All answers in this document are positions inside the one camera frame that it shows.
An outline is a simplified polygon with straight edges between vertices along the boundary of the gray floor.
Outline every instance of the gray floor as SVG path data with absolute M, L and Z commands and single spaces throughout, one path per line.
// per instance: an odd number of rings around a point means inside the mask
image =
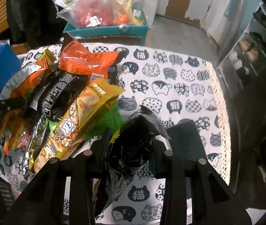
M 202 30 L 159 16 L 148 31 L 146 46 L 199 57 L 213 65 L 218 59 L 216 48 Z

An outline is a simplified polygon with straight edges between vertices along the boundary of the silver bolt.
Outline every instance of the silver bolt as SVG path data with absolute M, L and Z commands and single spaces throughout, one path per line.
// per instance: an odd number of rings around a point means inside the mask
M 164 152 L 164 154 L 165 154 L 167 157 L 171 157 L 171 156 L 173 155 L 173 152 L 170 151 L 170 150 L 166 150 L 166 151 Z
M 200 159 L 198 160 L 198 162 L 199 162 L 200 164 L 202 164 L 202 165 L 205 165 L 205 164 L 207 163 L 207 161 L 206 161 L 204 158 L 200 158 Z
M 49 162 L 52 163 L 52 164 L 54 164 L 54 163 L 56 163 L 58 160 L 59 160 L 58 157 L 52 157 L 51 159 L 49 159 Z
M 84 156 L 90 156 L 92 154 L 92 150 L 85 150 L 83 154 Z

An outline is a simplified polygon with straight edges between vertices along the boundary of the tablecloth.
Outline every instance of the tablecloth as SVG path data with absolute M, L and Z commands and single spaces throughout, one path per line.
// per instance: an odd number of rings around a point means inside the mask
M 141 46 L 103 43 L 85 43 L 84 46 L 93 53 L 126 50 L 125 58 L 118 64 L 118 85 L 123 87 L 125 92 L 119 96 L 117 105 L 124 121 L 139 108 L 139 105 L 152 110 L 165 128 L 178 124 L 184 119 L 194 120 L 208 161 L 229 183 L 228 117 L 221 88 L 210 62 Z M 23 61 L 22 66 L 36 61 L 45 48 L 49 48 L 58 58 L 61 45 L 46 46 L 19 56 Z M 92 141 L 97 138 L 100 136 L 86 141 L 74 155 L 88 149 Z M 27 185 L 22 176 L 22 165 L 22 149 L 11 150 L 5 155 L 0 143 L 0 177 L 20 191 Z M 96 218 L 96 222 L 104 224 L 159 222 L 164 185 L 165 180 L 153 178 L 146 164 L 122 195 Z M 67 189 L 68 187 L 65 192 L 64 214 L 68 214 L 69 208 Z M 191 213 L 191 200 L 188 200 L 188 216 Z

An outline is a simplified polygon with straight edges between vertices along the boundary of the pipe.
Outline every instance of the pipe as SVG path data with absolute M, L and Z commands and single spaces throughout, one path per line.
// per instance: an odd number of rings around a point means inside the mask
M 246 4 L 247 4 L 247 0 L 238 0 L 235 14 L 234 14 L 233 19 L 230 23 L 230 26 L 229 26 L 229 29 L 228 29 L 227 34 L 225 36 L 224 42 L 218 51 L 219 63 L 225 58 L 225 56 L 231 50 L 231 47 L 234 43 L 234 39 L 235 39 L 236 34 L 239 30 L 239 26 L 241 24 L 242 17 L 243 17 L 244 12 L 245 12 Z

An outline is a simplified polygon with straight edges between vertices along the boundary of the green box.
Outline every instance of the green box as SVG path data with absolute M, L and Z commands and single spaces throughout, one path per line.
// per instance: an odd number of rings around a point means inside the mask
M 89 27 L 76 30 L 74 26 L 67 23 L 64 33 L 68 32 L 74 37 L 103 37 L 103 36 L 136 36 L 141 37 L 141 46 L 144 46 L 146 42 L 146 36 L 148 32 L 148 23 L 146 22 L 142 26 L 130 25 L 120 29 L 118 26 L 104 26 L 104 27 Z

